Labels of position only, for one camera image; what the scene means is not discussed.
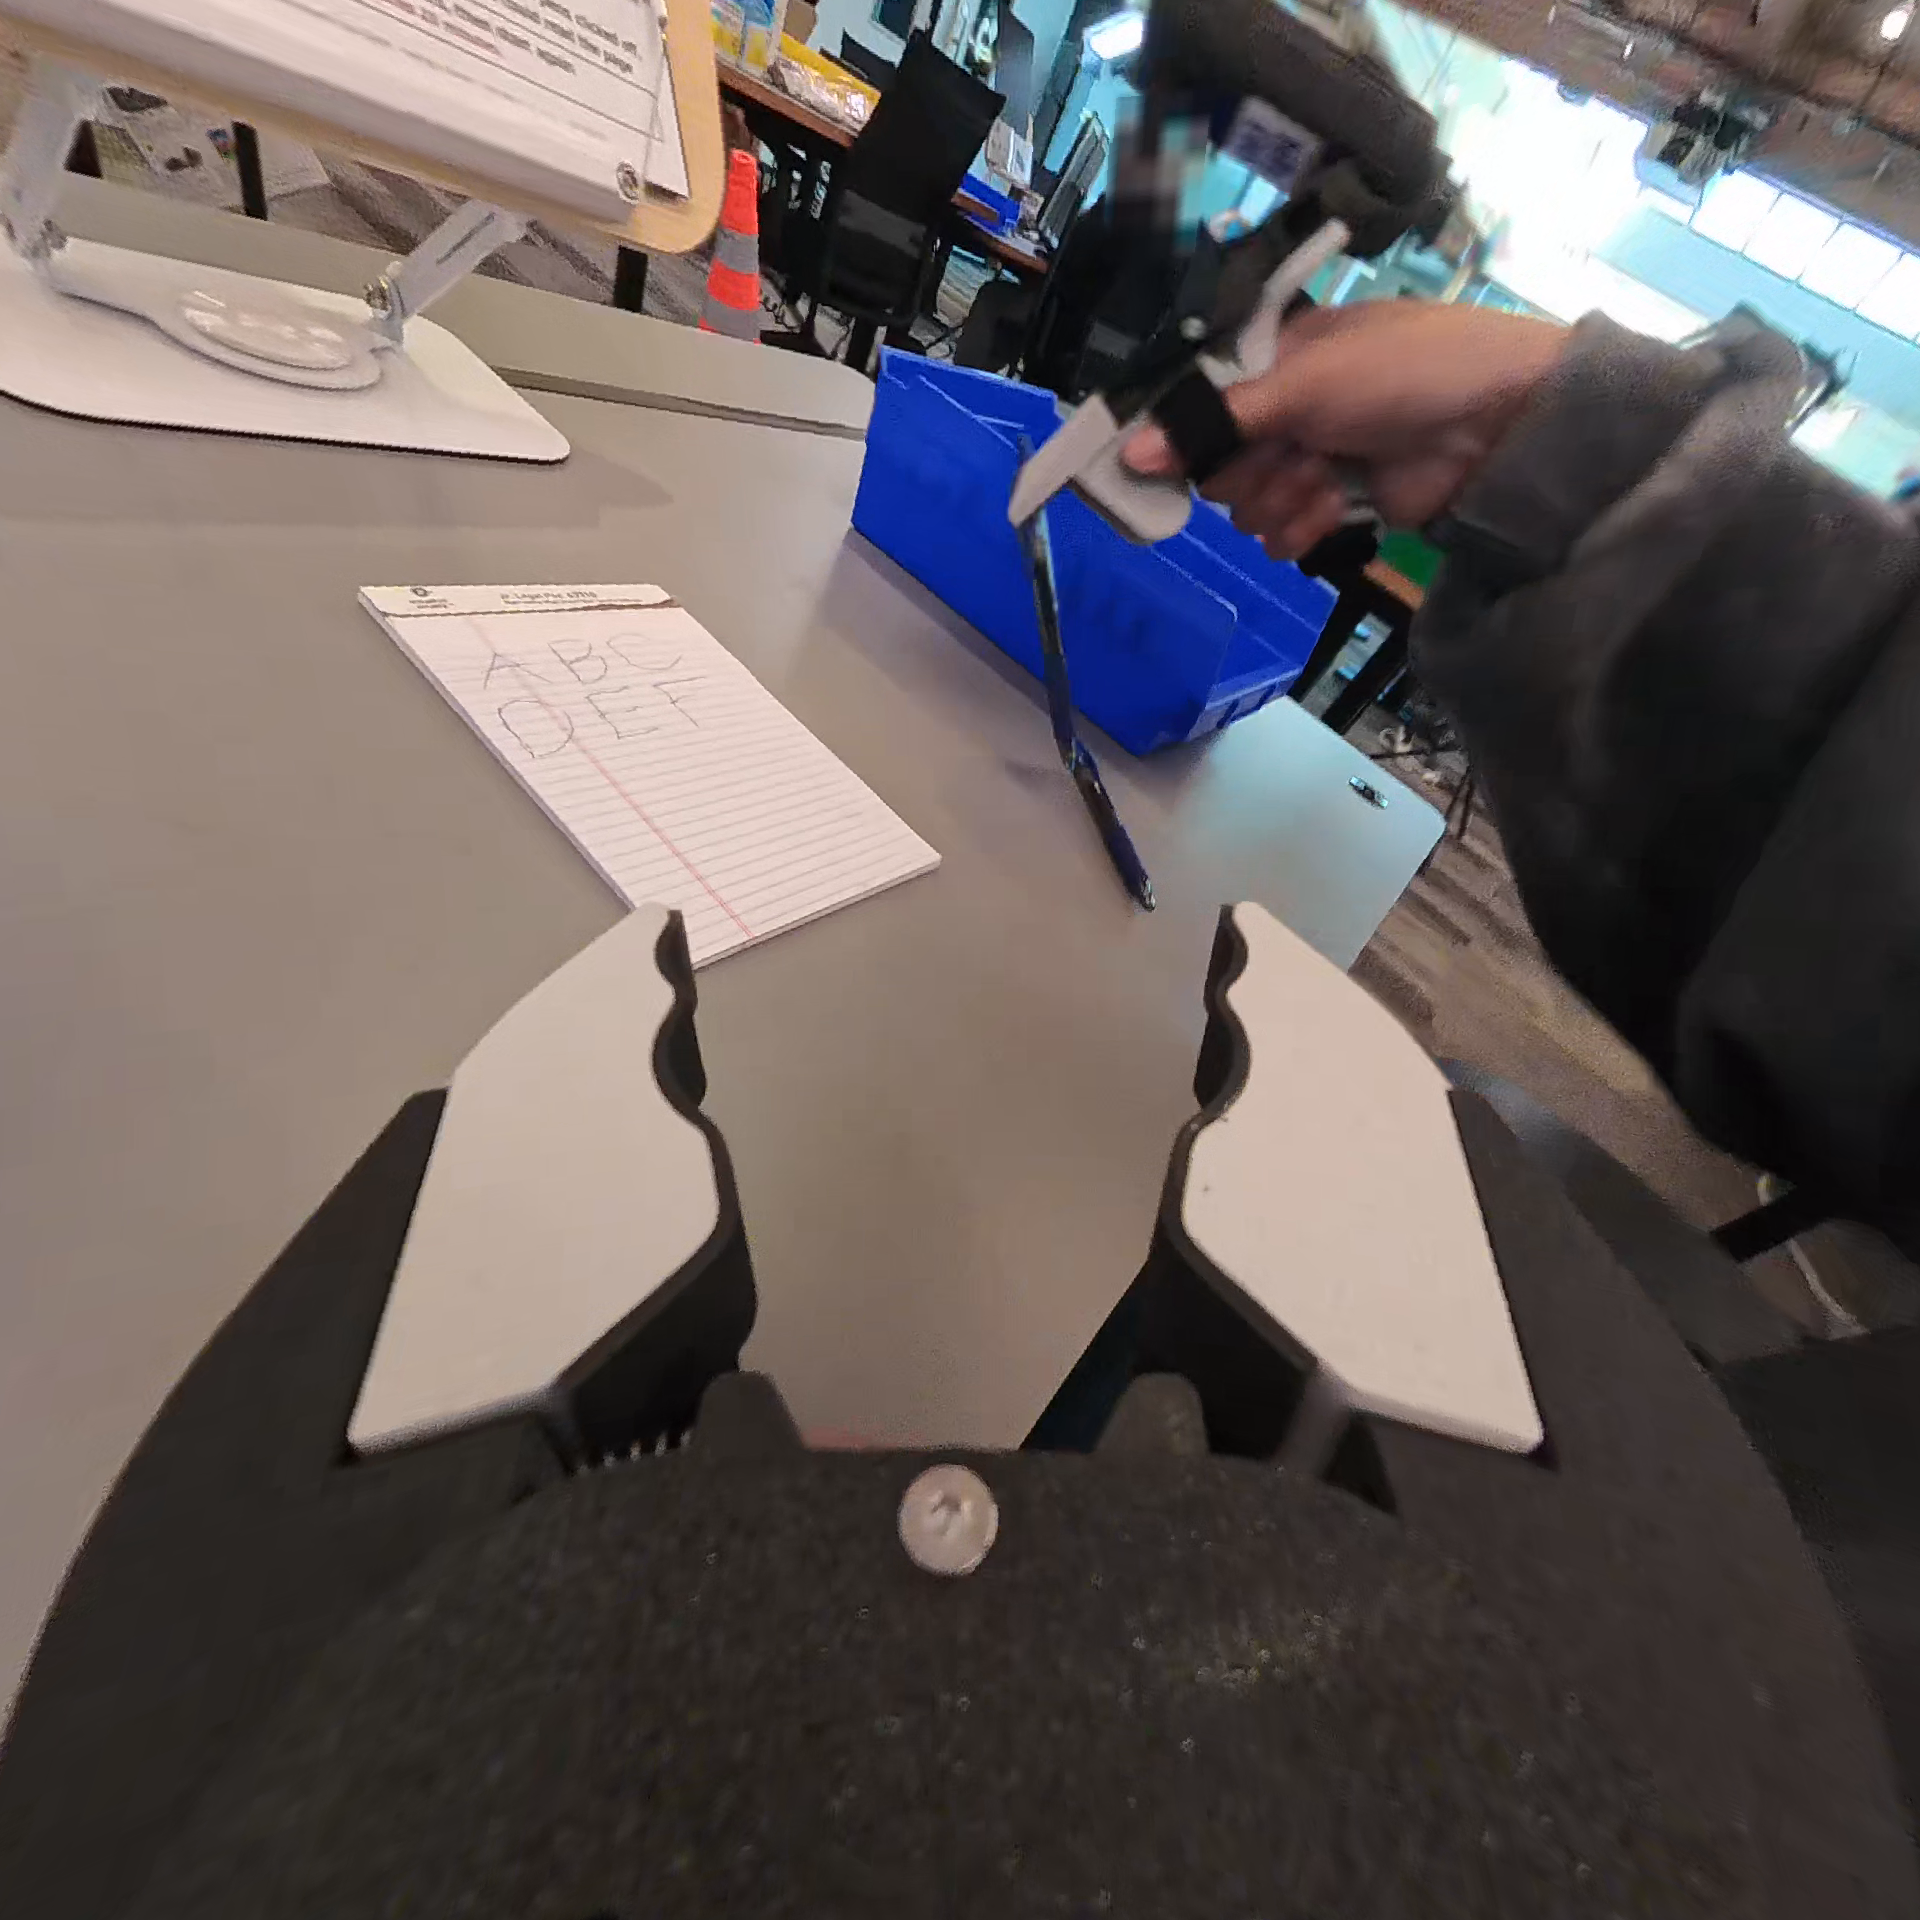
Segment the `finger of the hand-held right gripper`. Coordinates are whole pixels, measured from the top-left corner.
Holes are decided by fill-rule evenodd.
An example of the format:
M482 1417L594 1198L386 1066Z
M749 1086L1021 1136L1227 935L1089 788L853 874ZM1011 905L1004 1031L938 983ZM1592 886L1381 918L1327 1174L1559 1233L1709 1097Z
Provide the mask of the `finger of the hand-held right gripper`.
M1106 394L1079 400L1059 430L1021 455L1007 502L1012 528L1027 528L1061 493L1076 493L1109 525L1125 528L1125 468L1121 447L1125 425Z

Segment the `blue plastic bin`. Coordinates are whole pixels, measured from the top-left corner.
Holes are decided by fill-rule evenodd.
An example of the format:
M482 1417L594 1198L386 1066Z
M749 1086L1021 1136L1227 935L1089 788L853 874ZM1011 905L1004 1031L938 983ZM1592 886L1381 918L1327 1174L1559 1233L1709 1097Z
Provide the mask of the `blue plastic bin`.
M863 537L1034 676L1039 609L1007 509L1021 444L1059 423L1050 390L885 350L853 508ZM1066 492L1047 532L1075 708L1133 756L1287 697L1338 602L1209 502L1133 544Z

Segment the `black office chair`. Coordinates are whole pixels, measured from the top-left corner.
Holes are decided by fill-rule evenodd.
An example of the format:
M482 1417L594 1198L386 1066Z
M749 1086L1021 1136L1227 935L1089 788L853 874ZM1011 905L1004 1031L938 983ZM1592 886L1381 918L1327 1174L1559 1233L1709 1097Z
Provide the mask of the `black office chair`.
M849 320L853 369L867 372L876 344L909 332L930 300L953 196L1001 105L989 81L914 31L869 124L832 160L804 233L801 294L807 329L825 308Z

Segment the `person's right forearm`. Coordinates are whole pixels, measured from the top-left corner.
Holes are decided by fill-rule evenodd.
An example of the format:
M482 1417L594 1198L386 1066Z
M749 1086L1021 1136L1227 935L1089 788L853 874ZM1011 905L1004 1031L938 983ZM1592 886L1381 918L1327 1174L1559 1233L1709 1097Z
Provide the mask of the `person's right forearm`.
M1431 528L1411 653L1562 977L1915 1258L1915 509L1792 444L1802 375L1756 322L1577 322Z

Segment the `white document stand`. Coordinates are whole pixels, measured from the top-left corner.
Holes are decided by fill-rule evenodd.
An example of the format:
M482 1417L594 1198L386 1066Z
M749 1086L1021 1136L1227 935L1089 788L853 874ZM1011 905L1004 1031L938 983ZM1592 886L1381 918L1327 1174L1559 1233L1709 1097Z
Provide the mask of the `white document stand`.
M252 57L216 5L236 2L4 5L8 34L33 52L4 150L4 394L111 425L563 464L563 432L426 310L532 222L666 253L712 236L725 136L700 9L663 5L689 194L626 180L588 198L529 157ZM357 297L71 237L57 218L64 160L113 81L236 106L463 198Z

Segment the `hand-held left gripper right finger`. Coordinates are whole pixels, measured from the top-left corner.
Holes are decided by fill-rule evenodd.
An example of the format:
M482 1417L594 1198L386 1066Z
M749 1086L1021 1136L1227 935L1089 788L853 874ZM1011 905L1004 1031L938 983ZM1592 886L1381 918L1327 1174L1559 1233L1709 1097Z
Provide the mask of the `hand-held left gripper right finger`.
M1401 1429L1546 1457L1452 1084L1359 981L1258 903L1218 912L1207 1023L1148 1255L1050 1401L1092 1452L1171 1378L1203 1448L1379 1478Z

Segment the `person's right hand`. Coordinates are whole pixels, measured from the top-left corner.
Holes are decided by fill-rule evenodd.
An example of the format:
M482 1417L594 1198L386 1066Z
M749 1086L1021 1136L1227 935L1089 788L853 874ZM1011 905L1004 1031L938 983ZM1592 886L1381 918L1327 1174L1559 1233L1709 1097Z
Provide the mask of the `person's right hand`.
M1305 308L1224 394L1240 455L1197 493L1299 560L1365 496L1391 528L1440 513L1527 410L1573 327L1463 304Z

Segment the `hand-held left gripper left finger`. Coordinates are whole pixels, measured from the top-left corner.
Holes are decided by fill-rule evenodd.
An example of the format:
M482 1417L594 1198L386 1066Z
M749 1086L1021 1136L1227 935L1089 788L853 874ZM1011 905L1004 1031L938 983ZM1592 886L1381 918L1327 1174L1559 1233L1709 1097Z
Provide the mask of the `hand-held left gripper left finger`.
M683 1423L754 1322L704 1113L683 916L642 905L453 1071L346 1429L360 1455L530 1417L572 1457Z

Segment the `white lined notepad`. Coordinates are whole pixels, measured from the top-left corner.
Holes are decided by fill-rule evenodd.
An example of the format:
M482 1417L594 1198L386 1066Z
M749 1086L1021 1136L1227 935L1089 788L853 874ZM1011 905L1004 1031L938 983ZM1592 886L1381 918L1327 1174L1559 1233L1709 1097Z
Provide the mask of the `white lined notepad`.
M365 584L360 602L626 908L695 967L941 865L655 582Z

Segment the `blue retractable pen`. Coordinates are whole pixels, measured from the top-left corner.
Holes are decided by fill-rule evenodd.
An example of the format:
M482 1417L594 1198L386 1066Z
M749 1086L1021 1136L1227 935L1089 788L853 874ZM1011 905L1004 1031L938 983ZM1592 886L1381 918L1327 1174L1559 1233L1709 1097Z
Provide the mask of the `blue retractable pen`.
M1073 680L1066 657L1066 629L1059 592L1059 574L1050 540L1050 509L1035 508L1020 518L1017 537L1025 556L1025 570L1034 597L1041 632L1041 678L1047 697L1047 719L1059 761L1092 823L1096 837L1133 908L1153 914L1159 908L1154 882L1127 832L1113 794L1105 783L1097 758L1084 742L1075 705Z

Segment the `printed instruction sheet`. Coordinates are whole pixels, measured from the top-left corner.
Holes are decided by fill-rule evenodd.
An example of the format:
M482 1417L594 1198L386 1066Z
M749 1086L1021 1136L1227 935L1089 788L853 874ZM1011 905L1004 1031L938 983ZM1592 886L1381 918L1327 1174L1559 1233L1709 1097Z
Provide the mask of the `printed instruction sheet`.
M663 5L239 2L216 15L311 89L529 157L591 201L626 180L689 194Z

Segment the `orange traffic cone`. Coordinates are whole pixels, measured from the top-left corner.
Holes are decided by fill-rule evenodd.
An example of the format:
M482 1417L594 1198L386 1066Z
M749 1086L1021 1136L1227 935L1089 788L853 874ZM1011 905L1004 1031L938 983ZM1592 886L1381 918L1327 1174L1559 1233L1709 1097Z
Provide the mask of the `orange traffic cone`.
M760 160L732 149L727 189L712 237L700 329L746 344L762 337Z

